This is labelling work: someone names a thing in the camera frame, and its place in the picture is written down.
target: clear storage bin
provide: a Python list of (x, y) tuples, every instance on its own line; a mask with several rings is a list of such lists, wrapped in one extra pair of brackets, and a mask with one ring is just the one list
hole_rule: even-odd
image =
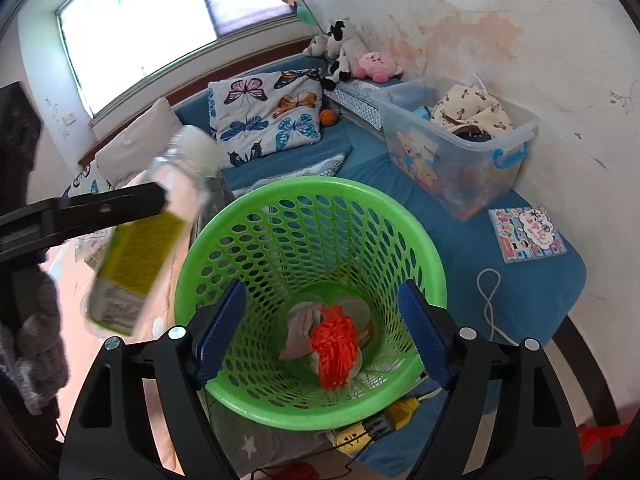
[(462, 83), (429, 77), (375, 90), (371, 98), (378, 105), (393, 163), (464, 220), (511, 189), (540, 121), (494, 96), (513, 122), (513, 131), (487, 142), (469, 142), (412, 113), (420, 106), (435, 107), (456, 84)]

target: orange butterfly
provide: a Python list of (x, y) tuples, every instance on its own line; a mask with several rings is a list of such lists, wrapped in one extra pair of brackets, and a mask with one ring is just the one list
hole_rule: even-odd
[(316, 94), (313, 92), (307, 92), (300, 99), (300, 94), (296, 96), (296, 100), (293, 99), (290, 95), (285, 95), (280, 101), (278, 101), (278, 109), (274, 112), (273, 118), (277, 119), (282, 114), (293, 110), (294, 108), (298, 108), (301, 106), (308, 106), (309, 108), (316, 107)]

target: window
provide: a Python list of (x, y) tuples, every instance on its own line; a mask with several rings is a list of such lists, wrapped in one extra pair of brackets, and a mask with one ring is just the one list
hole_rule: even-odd
[(240, 28), (285, 16), (279, 0), (70, 0), (58, 11), (88, 112), (138, 81)]

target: white star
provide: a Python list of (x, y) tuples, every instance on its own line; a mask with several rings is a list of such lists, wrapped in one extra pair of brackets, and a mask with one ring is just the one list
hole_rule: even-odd
[(244, 436), (244, 447), (242, 448), (242, 451), (246, 451), (247, 455), (249, 456), (249, 460), (251, 460), (252, 453), (258, 451), (257, 449), (255, 449), (253, 437), (247, 438), (246, 435)]

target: wooden headboard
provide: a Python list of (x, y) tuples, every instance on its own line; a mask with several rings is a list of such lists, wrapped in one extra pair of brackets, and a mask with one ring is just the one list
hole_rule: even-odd
[[(303, 40), (297, 40), (293, 43), (281, 44), (278, 46), (274, 46), (273, 48), (266, 50), (264, 52), (260, 52), (258, 54), (253, 54), (252, 56), (245, 57), (244, 59), (239, 59), (231, 64), (223, 66), (222, 68), (218, 68), (213, 70), (212, 72), (206, 73), (205, 75), (197, 78), (194, 81), (182, 86), (171, 92), (169, 95), (165, 96), (169, 101), (171, 106), (177, 105), (178, 103), (184, 101), (185, 99), (191, 97), (192, 95), (197, 94), (198, 92), (203, 91), (207, 88), (207, 85), (210, 81), (219, 81), (221, 79), (227, 79), (229, 77), (233, 77), (239, 73), (247, 72), (252, 68), (256, 68), (258, 66), (265, 65), (272, 61), (277, 61), (282, 59), (283, 57), (293, 56), (294, 54), (299, 54), (302, 52), (305, 47), (309, 45), (311, 38), (304, 38)], [(142, 110), (140, 113), (136, 114), (132, 118), (128, 119), (120, 126), (118, 126), (115, 130), (108, 133), (101, 140), (99, 140), (96, 144), (94, 144), (89, 151), (87, 151), (81, 158), (78, 160), (78, 164), (83, 168), (88, 166), (95, 158), (95, 154), (103, 149), (109, 142), (111, 142), (122, 130), (124, 130), (127, 126), (129, 126), (133, 121), (135, 121), (140, 115), (142, 115), (145, 110)]]

